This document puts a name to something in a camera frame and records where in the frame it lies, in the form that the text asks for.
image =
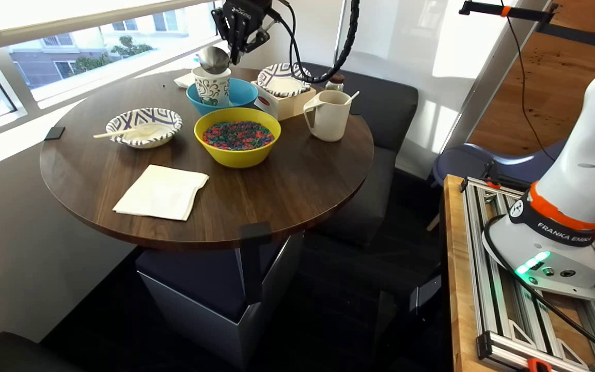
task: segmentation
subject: green light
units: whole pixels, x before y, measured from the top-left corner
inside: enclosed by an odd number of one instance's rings
[[[550,253],[545,251],[545,253],[539,253],[539,254],[535,254],[532,259],[529,259],[525,264],[520,264],[519,269],[517,269],[517,276],[525,276],[529,269],[532,269],[535,264],[539,264],[539,263],[543,263],[543,260],[548,260],[548,256],[550,256]]]

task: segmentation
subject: table top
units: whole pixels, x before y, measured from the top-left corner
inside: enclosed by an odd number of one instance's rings
[[[214,163],[193,134],[196,109],[174,84],[182,75],[185,70],[129,78],[70,109],[58,123],[67,126],[61,139],[45,141],[39,154],[41,178],[54,199],[84,223],[140,247],[221,248],[235,247],[246,226],[264,223],[266,236],[306,229],[334,213],[365,180],[374,141],[355,115],[339,142],[309,136],[304,119],[296,115],[281,123],[281,139],[260,165],[229,169]],[[171,142],[145,152],[93,139],[133,108],[170,108],[182,115],[182,128]],[[189,222],[112,211],[148,163],[209,174]]]
[[[445,180],[445,223],[446,223],[446,266],[451,296],[451,326],[453,326],[453,361],[454,371],[492,372],[477,358],[477,297],[474,293],[472,253],[466,243],[464,209],[462,209],[462,178],[446,175]],[[575,299],[543,293],[550,304],[580,325]],[[553,328],[589,367],[595,361],[589,341],[568,325],[551,317]]]

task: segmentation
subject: yellow bowl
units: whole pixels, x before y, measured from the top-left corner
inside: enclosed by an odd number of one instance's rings
[[[242,150],[242,152],[235,152],[235,150],[223,150],[223,146],[214,146],[214,145],[209,145],[207,141],[202,141],[202,134],[212,126],[212,124],[219,124],[219,123],[258,123],[260,126],[268,128],[271,134],[273,134],[273,141],[262,145],[262,146],[257,146],[257,150]],[[207,115],[200,115],[195,124],[195,136],[196,141],[209,152],[209,156],[225,165],[225,167],[235,167],[235,169],[242,169],[242,167],[255,167],[258,165],[260,161],[264,161],[273,150],[273,145],[279,141],[281,136],[281,126],[279,123],[266,113],[266,111],[260,111],[260,109],[252,109],[252,108],[225,108],[225,109],[216,109],[216,111],[210,111]]]

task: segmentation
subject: floor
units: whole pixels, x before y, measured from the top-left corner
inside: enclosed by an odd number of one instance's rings
[[[417,326],[402,322],[400,312],[405,296],[443,270],[443,232],[424,229],[436,211],[438,191],[397,175],[374,254],[355,254],[326,236],[306,236],[300,270],[248,371],[451,371],[448,358],[440,358],[451,356],[446,302]],[[234,371],[166,325],[134,273],[136,254],[41,346],[84,371]]]

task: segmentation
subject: patterned bowl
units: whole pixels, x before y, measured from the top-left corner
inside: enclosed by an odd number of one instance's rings
[[[312,84],[293,75],[309,76],[306,70],[300,70],[297,64],[271,64],[258,73],[257,84],[277,98],[296,98],[306,94]]]
[[[129,145],[133,150],[155,150],[171,141],[180,131],[182,119],[166,108],[136,108],[113,115],[106,131],[127,131],[138,124],[156,124],[156,131],[143,131],[134,134],[112,136],[113,142]]]

